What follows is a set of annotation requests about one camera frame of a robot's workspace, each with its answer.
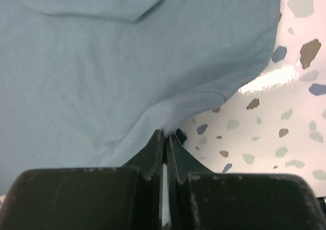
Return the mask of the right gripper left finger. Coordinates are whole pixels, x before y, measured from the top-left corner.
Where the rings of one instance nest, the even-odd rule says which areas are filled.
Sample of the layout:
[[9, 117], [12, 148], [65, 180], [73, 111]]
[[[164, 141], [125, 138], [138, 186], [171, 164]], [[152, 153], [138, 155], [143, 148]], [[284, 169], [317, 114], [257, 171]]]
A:
[[22, 173], [1, 208], [1, 229], [161, 229], [164, 134], [121, 167]]

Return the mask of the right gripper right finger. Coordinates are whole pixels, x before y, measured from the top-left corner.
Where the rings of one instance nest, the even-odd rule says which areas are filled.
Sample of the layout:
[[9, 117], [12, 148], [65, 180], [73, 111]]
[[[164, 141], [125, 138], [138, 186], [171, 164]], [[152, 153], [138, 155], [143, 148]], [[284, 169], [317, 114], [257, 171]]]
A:
[[167, 139], [170, 229], [325, 229], [325, 201], [294, 174], [214, 173]]

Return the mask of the blue t shirt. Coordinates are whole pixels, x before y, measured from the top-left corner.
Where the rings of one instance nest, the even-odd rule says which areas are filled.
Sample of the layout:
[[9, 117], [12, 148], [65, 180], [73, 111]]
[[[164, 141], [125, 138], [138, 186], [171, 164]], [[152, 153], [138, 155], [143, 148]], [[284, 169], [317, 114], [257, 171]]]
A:
[[268, 65], [281, 0], [1, 0], [1, 194], [120, 166]]

